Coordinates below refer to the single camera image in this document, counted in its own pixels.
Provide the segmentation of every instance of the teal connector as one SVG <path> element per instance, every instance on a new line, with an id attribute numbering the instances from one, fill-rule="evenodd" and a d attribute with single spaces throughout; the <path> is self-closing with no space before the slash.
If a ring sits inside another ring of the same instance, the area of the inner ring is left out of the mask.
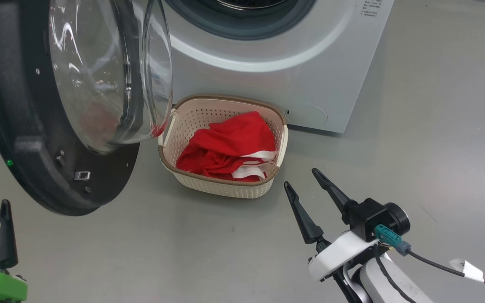
<path id="1" fill-rule="evenodd" d="M 383 243 L 387 243 L 390 246 L 394 247 L 400 255 L 404 257 L 407 255 L 407 250 L 410 249 L 410 244 L 406 241 L 402 241 L 402 236 L 393 232 L 390 228 L 384 226 L 383 224 L 379 224 L 375 228 L 376 238 L 379 239 Z"/>

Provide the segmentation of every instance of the red cloth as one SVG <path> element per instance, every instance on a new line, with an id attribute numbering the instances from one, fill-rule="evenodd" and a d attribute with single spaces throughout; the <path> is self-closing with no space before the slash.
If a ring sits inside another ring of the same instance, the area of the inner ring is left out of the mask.
<path id="1" fill-rule="evenodd" d="M 176 167 L 224 180 L 259 181 L 258 176 L 235 179 L 231 175 L 246 161 L 266 163 L 260 158 L 241 156 L 276 150 L 274 135 L 259 113 L 245 113 L 222 123 L 210 123 L 209 128 L 194 133 Z"/>

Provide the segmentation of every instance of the basket handle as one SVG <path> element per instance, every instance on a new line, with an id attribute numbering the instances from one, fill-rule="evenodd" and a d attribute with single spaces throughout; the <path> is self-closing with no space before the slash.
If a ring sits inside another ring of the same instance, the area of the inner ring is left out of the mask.
<path id="1" fill-rule="evenodd" d="M 278 151 L 278 161 L 277 161 L 277 167 L 280 167 L 282 165 L 283 157 L 285 156 L 285 150 L 287 149 L 287 125 L 283 126 L 283 132 L 282 132 L 282 138 L 280 140 L 281 146 L 280 150 Z"/>
<path id="2" fill-rule="evenodd" d="M 166 147 L 166 144 L 168 143 L 168 138 L 170 138 L 171 129 L 173 129 L 173 125 L 175 124 L 175 122 L 177 121 L 177 118 L 179 117 L 179 115 L 177 114 L 177 110 L 171 109 L 169 117 L 171 117 L 171 123 L 170 123 L 170 126 L 167 128 L 167 132 L 164 131 L 164 133 L 158 136 L 158 145 L 162 147 Z"/>

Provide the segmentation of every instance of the floor scratch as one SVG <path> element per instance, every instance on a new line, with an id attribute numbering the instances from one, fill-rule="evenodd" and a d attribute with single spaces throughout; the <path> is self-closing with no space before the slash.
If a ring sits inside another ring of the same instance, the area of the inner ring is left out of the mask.
<path id="1" fill-rule="evenodd" d="M 435 221 L 437 224 L 439 224 L 439 222 L 437 222 L 437 220 L 435 220 L 435 218 L 433 217 L 433 215 L 430 215 L 429 214 L 429 211 L 427 211 L 422 205 L 419 205 L 421 209 L 423 209 L 431 219 L 433 219 L 433 221 Z"/>

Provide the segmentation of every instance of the red and white garment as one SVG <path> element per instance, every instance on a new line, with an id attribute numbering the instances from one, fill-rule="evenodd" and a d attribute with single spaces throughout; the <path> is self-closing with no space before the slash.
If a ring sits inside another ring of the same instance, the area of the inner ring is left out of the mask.
<path id="1" fill-rule="evenodd" d="M 177 160 L 178 169 L 224 180 L 256 182 L 276 157 L 274 135 L 258 112 L 198 129 Z"/>

